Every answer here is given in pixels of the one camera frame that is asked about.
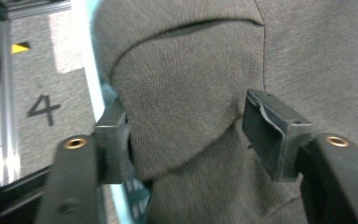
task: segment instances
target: black plastic bracket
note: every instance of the black plastic bracket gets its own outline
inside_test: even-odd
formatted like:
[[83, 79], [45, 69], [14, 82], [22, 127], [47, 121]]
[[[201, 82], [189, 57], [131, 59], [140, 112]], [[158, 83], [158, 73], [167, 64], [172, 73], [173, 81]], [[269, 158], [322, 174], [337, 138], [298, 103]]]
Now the black plastic bracket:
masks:
[[76, 135], [57, 148], [35, 223], [105, 223], [94, 139]]
[[358, 223], [358, 147], [349, 139], [320, 133], [298, 152], [301, 196], [308, 222]]
[[104, 110], [92, 136], [100, 150], [103, 184], [123, 183], [129, 178], [133, 167], [129, 149], [130, 126], [118, 99]]
[[264, 91], [248, 90], [242, 129], [274, 181], [296, 181], [298, 147], [313, 125], [284, 102]]

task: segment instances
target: brass insert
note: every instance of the brass insert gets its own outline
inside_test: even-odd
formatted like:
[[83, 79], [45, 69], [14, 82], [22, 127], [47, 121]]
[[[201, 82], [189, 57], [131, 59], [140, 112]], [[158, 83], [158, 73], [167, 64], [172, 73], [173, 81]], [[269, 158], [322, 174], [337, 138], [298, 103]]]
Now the brass insert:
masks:
[[75, 148], [83, 147], [86, 144], [87, 144], [87, 140], [85, 138], [72, 138], [65, 143], [64, 147], [66, 149], [75, 149]]
[[335, 136], [328, 136], [326, 141], [336, 147], [347, 147], [349, 145], [347, 140]]

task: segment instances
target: black plastic mount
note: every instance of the black plastic mount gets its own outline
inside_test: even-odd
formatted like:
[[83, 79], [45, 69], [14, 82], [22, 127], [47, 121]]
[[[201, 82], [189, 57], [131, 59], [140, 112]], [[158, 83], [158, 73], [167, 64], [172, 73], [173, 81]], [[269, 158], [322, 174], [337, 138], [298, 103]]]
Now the black plastic mount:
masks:
[[121, 184], [133, 173], [128, 139], [115, 100], [94, 134], [63, 140], [50, 167], [0, 188], [0, 223], [105, 223], [102, 185]]
[[309, 223], [358, 223], [358, 147], [312, 124], [275, 96], [248, 90], [243, 131], [274, 181], [304, 177]]
[[277, 97], [248, 90], [243, 131], [274, 181], [296, 181], [296, 155], [313, 125]]

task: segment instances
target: number 4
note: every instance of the number 4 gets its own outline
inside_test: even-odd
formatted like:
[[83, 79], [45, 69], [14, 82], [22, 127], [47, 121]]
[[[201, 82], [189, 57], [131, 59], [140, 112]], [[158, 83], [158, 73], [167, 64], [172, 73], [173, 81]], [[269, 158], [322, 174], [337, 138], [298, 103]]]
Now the number 4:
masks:
[[[41, 109], [41, 110], [36, 110], [37, 107], [39, 106], [40, 102], [42, 102], [42, 100], [45, 100], [45, 108]], [[48, 95], [45, 96], [45, 95], [41, 94], [39, 96], [39, 98], [37, 99], [36, 103], [34, 103], [34, 105], [31, 107], [30, 111], [28, 111], [27, 118], [46, 113], [48, 116], [48, 126], [53, 126], [54, 121], [53, 121], [53, 116], [51, 114], [51, 111], [56, 110], [58, 108], [60, 108], [60, 105], [50, 106], [50, 99], [49, 99]]]

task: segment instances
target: floor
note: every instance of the floor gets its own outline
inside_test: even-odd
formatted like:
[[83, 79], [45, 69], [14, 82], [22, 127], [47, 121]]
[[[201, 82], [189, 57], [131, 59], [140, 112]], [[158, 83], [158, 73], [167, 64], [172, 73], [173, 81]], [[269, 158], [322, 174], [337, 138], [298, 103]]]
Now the floor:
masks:
[[[72, 12], [38, 15], [11, 22], [13, 44], [27, 42], [30, 49], [12, 55], [21, 176], [50, 165], [55, 148], [66, 137], [89, 134], [95, 123], [85, 69], [83, 47], [73, 35]], [[39, 97], [44, 100], [37, 104]], [[50, 106], [46, 113], [29, 116]], [[108, 223], [118, 223], [110, 188], [105, 188]]]

